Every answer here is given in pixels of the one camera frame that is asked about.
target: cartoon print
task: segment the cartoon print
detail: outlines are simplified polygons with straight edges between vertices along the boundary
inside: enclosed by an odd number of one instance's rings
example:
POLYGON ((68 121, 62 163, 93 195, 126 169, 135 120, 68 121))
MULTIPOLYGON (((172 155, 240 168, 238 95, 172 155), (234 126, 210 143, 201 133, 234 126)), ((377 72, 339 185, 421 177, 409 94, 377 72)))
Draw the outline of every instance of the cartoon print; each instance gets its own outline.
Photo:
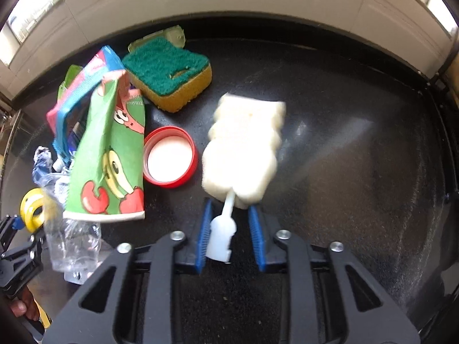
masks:
POLYGON ((129 77, 126 74, 126 70, 116 70, 107 72, 102 78, 100 87, 97 89, 97 93, 103 97, 105 94, 104 86, 105 83, 111 80, 118 79, 118 90, 116 92, 116 105, 113 118, 121 125, 124 125, 130 130, 143 134, 144 126, 141 125, 136 119, 128 112, 127 103, 131 98, 135 98, 141 95, 138 89, 129 89, 131 83, 129 77))
POLYGON ((100 69, 104 68, 105 66, 105 55, 104 53, 102 52, 102 50, 100 50, 100 52, 98 52, 94 57, 93 59, 91 59, 91 61, 86 65, 85 68, 83 68, 79 73, 78 75, 75 77, 75 79, 72 81, 72 83, 70 84, 70 86, 67 88, 67 90, 64 92, 63 96, 61 97, 61 99, 58 101, 63 103, 65 99, 67 99, 67 96, 71 93, 73 93, 75 91, 76 88, 78 88, 81 83, 86 79, 86 78, 90 78, 91 76, 93 76, 97 71, 99 71, 100 69))
MULTIPOLYGON (((122 169, 118 154, 110 148, 102 156, 102 170, 104 179, 110 191, 119 198, 120 213, 133 213, 143 211, 143 190, 136 186, 132 188, 122 169)), ((81 190, 81 203, 83 208, 91 214, 107 214, 110 198, 104 187, 98 187, 94 193, 95 183, 93 180, 86 182, 81 190)))
POLYGON ((127 93, 127 96, 117 96, 115 114, 113 115, 113 118, 117 123, 125 125, 130 130, 143 134, 144 126, 141 125, 136 119, 134 119, 128 112, 127 102, 129 98, 133 95, 133 92, 129 91, 129 93, 127 93))

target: window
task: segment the window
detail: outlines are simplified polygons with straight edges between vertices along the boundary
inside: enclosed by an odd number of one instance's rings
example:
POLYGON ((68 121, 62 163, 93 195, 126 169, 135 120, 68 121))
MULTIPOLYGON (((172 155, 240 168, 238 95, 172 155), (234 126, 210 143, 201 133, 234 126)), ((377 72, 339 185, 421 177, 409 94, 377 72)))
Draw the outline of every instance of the window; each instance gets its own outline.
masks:
POLYGON ((19 0, 0 31, 0 60, 9 65, 20 45, 58 0, 19 0))
POLYGON ((442 0, 421 0, 441 23, 446 31, 453 34, 458 25, 442 0))

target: white sponge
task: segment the white sponge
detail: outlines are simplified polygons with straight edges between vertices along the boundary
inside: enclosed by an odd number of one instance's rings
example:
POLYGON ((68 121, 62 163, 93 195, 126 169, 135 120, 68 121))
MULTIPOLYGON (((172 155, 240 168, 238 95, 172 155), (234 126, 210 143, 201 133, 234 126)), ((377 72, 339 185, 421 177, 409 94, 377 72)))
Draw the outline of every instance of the white sponge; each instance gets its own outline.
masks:
POLYGON ((238 208, 259 202, 276 173, 284 115, 283 102, 223 95, 203 152, 204 190, 225 201, 233 189, 238 208))

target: metal screw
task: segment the metal screw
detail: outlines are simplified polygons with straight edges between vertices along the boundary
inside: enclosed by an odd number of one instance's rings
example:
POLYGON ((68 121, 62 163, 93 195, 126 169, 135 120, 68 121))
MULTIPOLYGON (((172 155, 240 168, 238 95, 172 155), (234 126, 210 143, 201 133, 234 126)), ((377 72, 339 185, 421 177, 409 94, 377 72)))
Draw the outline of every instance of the metal screw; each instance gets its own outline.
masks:
POLYGON ((132 246, 129 243, 121 243, 116 247, 116 251, 120 254, 127 254, 130 250, 132 250, 132 246))
POLYGON ((176 232, 172 232, 171 233, 171 239, 172 240, 182 240, 183 238, 185 238, 185 233, 184 232, 181 232, 181 231, 176 231, 176 232))
POLYGON ((342 252, 342 251, 344 251, 344 245, 341 242, 336 242, 336 241, 335 242, 331 242, 330 249, 333 252, 342 252))
POLYGON ((282 240, 286 240, 291 237, 291 233, 288 230, 282 229, 276 233, 276 237, 282 240))

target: yellow tape roll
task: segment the yellow tape roll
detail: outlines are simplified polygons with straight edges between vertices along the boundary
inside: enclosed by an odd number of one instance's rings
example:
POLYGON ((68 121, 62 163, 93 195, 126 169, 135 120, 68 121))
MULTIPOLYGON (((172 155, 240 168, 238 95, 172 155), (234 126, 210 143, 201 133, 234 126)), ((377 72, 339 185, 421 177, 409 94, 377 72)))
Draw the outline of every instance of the yellow tape roll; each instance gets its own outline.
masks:
POLYGON ((31 233, 43 225, 43 211, 39 215, 34 216, 35 211, 43 207, 43 197, 42 190, 40 188, 35 188, 30 190, 24 195, 24 198, 22 198, 20 214, 27 230, 31 233))

